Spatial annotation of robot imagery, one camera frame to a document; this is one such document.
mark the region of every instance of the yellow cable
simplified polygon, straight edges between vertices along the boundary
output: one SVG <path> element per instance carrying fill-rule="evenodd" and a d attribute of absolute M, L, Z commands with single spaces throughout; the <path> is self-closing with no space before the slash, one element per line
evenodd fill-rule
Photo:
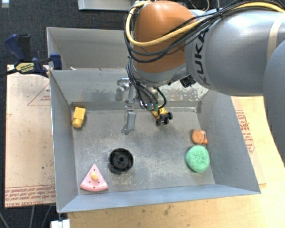
<path fill-rule="evenodd" d="M 147 41 L 147 42 L 139 42 L 139 41 L 136 41 L 134 40 L 132 37 L 131 37 L 131 33 L 130 33 L 130 21 L 131 21 L 131 17 L 132 17 L 132 13 L 138 8 L 138 7 L 141 7 L 143 5 L 145 5 L 146 3 L 149 3 L 151 1 L 142 1 L 142 2 L 139 2 L 135 5 L 134 8 L 132 8 L 129 12 L 129 15 L 127 17 L 127 20 L 126 20 L 126 24 L 125 24 L 125 32 L 126 32 L 126 36 L 128 38 L 128 40 L 133 44 L 133 45 L 136 45 L 136 46 L 139 46 L 139 47 L 149 47 L 149 46 L 153 46 L 153 45 L 156 45 L 156 44 L 159 44 L 165 40 L 168 40 L 172 37 L 175 37 L 181 33 L 184 33 L 184 32 L 187 32 L 189 31 L 190 29 L 192 29 L 193 27 L 197 26 L 199 23 L 201 23 L 204 19 L 201 19 L 199 21 L 196 21 L 196 22 L 193 22 L 192 24 L 189 24 L 189 25 L 186 25 L 185 27 L 182 27 L 174 32 L 171 32 L 163 37 L 159 37 L 157 39 L 154 39 L 154 40 L 151 40 L 151 41 Z M 274 5 L 274 4 L 271 4 L 271 3 L 267 3 L 267 2 L 251 2 L 251 3 L 246 3 L 246 4 L 243 4 L 243 5 L 240 5 L 232 10 L 235 10 L 235 9 L 240 9 L 240 8 L 245 8 L 245 7 L 264 7 L 264 8 L 269 8 L 271 10 L 275 10 L 277 12 L 285 12 L 285 10 L 281 9 L 280 7 Z"/>

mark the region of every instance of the green foam object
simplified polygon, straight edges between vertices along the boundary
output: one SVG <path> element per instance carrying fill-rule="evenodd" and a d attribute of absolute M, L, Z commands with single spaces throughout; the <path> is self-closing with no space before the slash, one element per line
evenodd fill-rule
<path fill-rule="evenodd" d="M 187 164 L 195 172 L 204 172 L 210 166 L 209 153 L 204 146 L 195 145 L 187 153 Z"/>

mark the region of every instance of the bin floor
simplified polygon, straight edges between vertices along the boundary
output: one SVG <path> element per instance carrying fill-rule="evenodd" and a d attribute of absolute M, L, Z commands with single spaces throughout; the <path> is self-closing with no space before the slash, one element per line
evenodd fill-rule
<path fill-rule="evenodd" d="M 77 186 L 80 194 L 93 194 L 79 188 L 93 164 L 99 168 L 109 189 L 120 192 L 214 184 L 211 167 L 193 172 L 186 164 L 187 151 L 194 145 L 191 131 L 200 128 L 197 114 L 189 108 L 167 108 L 173 119 L 155 126 L 150 112 L 137 109 L 135 130 L 122 133 L 124 111 L 87 111 L 81 129 L 73 128 Z M 124 148 L 134 157 L 133 167 L 121 175 L 108 169 L 114 149 Z"/>

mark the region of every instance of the pink triangular object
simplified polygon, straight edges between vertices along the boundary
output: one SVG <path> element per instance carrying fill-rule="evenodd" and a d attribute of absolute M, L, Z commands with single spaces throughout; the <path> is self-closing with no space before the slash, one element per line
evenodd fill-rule
<path fill-rule="evenodd" d="M 97 180 L 93 180 L 91 178 L 91 173 L 95 172 L 98 176 Z M 106 184 L 104 178 L 102 177 L 99 169 L 94 164 L 88 174 L 85 176 L 85 179 L 80 184 L 80 188 L 90 192 L 99 192 L 108 189 L 108 185 Z"/>

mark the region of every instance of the gray carpet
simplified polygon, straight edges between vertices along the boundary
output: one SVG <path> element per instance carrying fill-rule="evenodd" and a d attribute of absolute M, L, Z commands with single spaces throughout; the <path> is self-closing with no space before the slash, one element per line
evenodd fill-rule
<path fill-rule="evenodd" d="M 225 6 L 233 0 L 220 0 Z M 78 11 L 77 0 L 10 0 L 9 9 L 2 8 L 0 0 L 0 73 L 6 65 L 15 62 L 4 47 L 4 40 L 11 34 L 31 34 L 32 51 L 47 56 L 46 27 L 122 29 L 125 12 Z M 29 227 L 31 207 L 4 208 L 5 176 L 5 113 L 6 78 L 0 79 L 0 210 L 11 228 Z M 48 206 L 36 206 L 33 227 L 41 227 Z M 45 227 L 51 220 L 58 219 L 52 208 Z M 0 219 L 0 228 L 4 227 Z"/>

